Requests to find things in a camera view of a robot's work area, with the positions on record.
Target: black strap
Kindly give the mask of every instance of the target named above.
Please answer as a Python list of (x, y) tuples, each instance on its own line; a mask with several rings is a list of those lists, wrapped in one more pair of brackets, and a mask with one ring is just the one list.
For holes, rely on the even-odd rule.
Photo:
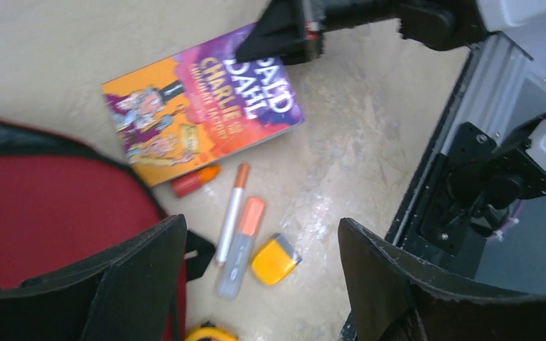
[(198, 236), (192, 231), (187, 231), (185, 253), (197, 252), (198, 254), (186, 259), (187, 282), (204, 276), (208, 264), (215, 255), (215, 245)]

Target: colorful book cover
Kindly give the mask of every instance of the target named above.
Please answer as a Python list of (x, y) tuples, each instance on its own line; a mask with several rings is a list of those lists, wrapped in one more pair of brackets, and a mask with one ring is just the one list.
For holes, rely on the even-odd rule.
[(304, 121), (278, 58), (237, 64), (245, 26), (102, 86), (127, 158), (148, 185)]

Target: bolt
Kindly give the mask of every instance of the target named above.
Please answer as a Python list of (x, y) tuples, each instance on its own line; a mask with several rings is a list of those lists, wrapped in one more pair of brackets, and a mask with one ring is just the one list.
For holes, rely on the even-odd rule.
[(483, 144), (486, 142), (486, 135), (483, 135), (483, 134), (479, 134), (476, 136), (476, 140), (480, 143), (480, 144)]

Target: white pen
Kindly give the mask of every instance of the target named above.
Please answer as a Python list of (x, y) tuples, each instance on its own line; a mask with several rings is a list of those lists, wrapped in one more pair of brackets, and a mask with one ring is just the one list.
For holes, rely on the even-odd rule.
[(229, 253), (229, 247), (231, 246), (233, 232), (235, 231), (237, 216), (240, 214), (240, 206), (242, 204), (242, 197), (244, 195), (244, 188), (246, 187), (246, 180), (248, 179), (249, 171), (250, 165), (247, 163), (242, 163), (237, 170), (235, 184), (233, 185), (233, 191), (231, 192), (231, 198), (229, 199), (229, 206), (227, 207), (227, 215), (225, 216), (225, 221), (223, 222), (223, 230), (220, 233), (220, 239), (218, 241), (215, 255), (215, 263), (218, 266), (222, 266), (227, 261), (227, 255)]

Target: yellow pencil sharpener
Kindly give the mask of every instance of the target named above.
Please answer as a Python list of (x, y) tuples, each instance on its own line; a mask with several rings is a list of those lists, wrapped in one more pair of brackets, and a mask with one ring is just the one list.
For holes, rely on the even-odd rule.
[(276, 233), (256, 253), (250, 267), (262, 283), (272, 286), (288, 276), (301, 261), (284, 236)]

